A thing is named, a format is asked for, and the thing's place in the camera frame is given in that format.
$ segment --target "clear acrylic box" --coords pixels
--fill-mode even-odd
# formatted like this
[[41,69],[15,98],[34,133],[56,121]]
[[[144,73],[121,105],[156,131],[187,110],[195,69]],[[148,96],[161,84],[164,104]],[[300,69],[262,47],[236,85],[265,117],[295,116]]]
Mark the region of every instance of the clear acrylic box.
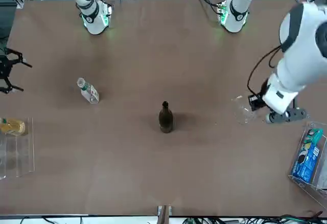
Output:
[[0,180],[20,177],[35,169],[33,118],[23,121],[26,128],[21,136],[0,133]]
[[[317,147],[320,152],[318,155],[318,159],[315,165],[315,169],[312,173],[311,179],[309,183],[303,181],[302,179],[295,177],[292,175],[292,170],[295,162],[297,161],[299,151],[301,148],[301,144],[305,139],[307,132],[311,128],[322,128],[323,136],[317,143]],[[296,183],[299,187],[301,187],[307,194],[309,194],[312,198],[314,198],[320,205],[322,205],[325,209],[327,209],[327,124],[318,123],[318,122],[308,122],[305,125],[303,134],[301,136],[300,143],[297,147],[296,154],[292,160],[292,165],[289,171],[288,177]]]

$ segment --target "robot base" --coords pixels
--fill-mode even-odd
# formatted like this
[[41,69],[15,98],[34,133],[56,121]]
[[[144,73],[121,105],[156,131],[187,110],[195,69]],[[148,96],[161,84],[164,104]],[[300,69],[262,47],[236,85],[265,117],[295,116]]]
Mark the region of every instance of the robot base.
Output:
[[88,17],[86,19],[82,17],[84,26],[92,35],[99,35],[104,31],[104,29],[109,27],[112,14],[111,6],[103,3],[102,1],[97,1],[97,3],[99,5],[99,12],[93,22],[91,22],[91,19],[88,20]]
[[230,3],[232,0],[225,0],[218,4],[217,12],[218,22],[229,32],[237,33],[246,23],[248,13],[243,17],[241,21],[236,21],[234,15],[230,11]]

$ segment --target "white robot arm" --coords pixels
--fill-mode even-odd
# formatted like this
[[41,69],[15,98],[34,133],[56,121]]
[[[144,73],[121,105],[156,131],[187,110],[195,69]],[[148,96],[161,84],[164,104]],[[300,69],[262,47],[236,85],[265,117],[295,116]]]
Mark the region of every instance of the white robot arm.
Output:
[[308,84],[327,75],[327,8],[297,4],[279,29],[283,58],[257,95],[249,97],[252,110],[268,106],[267,122],[290,122],[307,116],[291,102]]
[[220,24],[229,32],[239,32],[245,24],[252,0],[226,0],[221,3],[218,16]]
[[75,0],[82,13],[84,25],[93,35],[109,26],[112,8],[101,0]]

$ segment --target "blue package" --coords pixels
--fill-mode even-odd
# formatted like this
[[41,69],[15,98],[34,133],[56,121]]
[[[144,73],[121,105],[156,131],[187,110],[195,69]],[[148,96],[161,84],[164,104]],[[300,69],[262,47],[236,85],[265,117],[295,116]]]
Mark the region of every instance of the blue package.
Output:
[[315,169],[319,148],[316,146],[322,137],[322,129],[310,129],[301,145],[298,158],[294,164],[292,175],[310,182],[312,173]]

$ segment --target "brown table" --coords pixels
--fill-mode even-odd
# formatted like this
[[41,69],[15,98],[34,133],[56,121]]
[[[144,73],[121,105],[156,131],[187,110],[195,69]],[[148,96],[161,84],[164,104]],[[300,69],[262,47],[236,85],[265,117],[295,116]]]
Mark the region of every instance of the brown table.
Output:
[[[229,34],[198,0],[124,1],[115,4],[112,28],[92,36],[73,2],[26,2],[9,47],[33,68],[13,70],[12,82],[25,91],[2,95],[1,114],[34,118],[35,172],[0,181],[0,213],[320,210],[287,177],[304,121],[245,126],[230,105],[246,92],[254,64],[279,44],[293,4],[253,0],[247,25]],[[262,64],[252,86],[258,90],[270,72]],[[98,105],[81,96],[78,77],[98,89]],[[313,120],[325,121],[325,91],[319,83],[299,96]],[[168,135],[158,128],[163,100],[177,120]]]

